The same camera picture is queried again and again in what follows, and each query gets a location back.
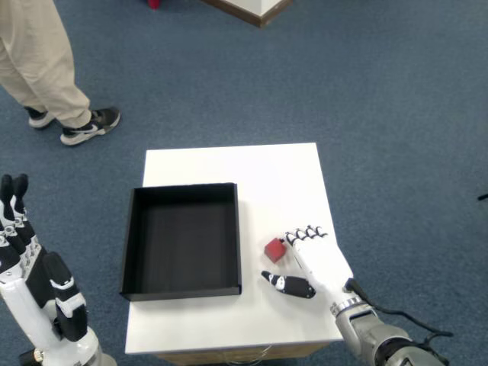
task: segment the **white tabletop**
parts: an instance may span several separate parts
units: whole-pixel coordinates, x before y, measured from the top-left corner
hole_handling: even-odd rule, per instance
[[[242,294],[130,304],[126,353],[163,353],[340,340],[321,294],[283,295],[261,276],[298,275],[291,251],[276,265],[265,245],[319,224],[335,238],[315,143],[149,150],[144,187],[237,183]]]

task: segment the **white wall corner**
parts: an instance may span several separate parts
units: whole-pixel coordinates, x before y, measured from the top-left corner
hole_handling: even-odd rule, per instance
[[[261,14],[259,15],[264,15],[271,9],[273,9],[274,6],[276,6],[277,3],[279,3],[281,0],[261,0]]]
[[[262,15],[262,1],[263,0],[225,0],[230,4],[238,6],[244,10],[250,11],[258,16]]]

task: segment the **sneaker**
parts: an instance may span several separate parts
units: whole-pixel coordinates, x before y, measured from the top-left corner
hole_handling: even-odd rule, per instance
[[[29,126],[41,130],[47,127],[56,118],[49,112],[40,113],[33,108],[25,107],[25,110],[29,113]]]
[[[91,120],[80,128],[63,128],[61,142],[68,146],[78,145],[97,135],[105,135],[120,120],[120,112],[116,108],[99,109],[91,112]]]

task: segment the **open box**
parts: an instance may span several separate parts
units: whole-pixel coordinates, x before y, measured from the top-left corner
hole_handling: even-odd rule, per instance
[[[236,184],[133,189],[122,296],[164,300],[241,289]]]

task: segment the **red object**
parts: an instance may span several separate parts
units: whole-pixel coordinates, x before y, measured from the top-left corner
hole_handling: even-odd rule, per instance
[[[265,247],[265,254],[276,263],[287,252],[287,247],[283,245],[280,239],[274,238]]]
[[[150,6],[151,9],[159,8],[159,1],[160,0],[147,0],[147,4]]]

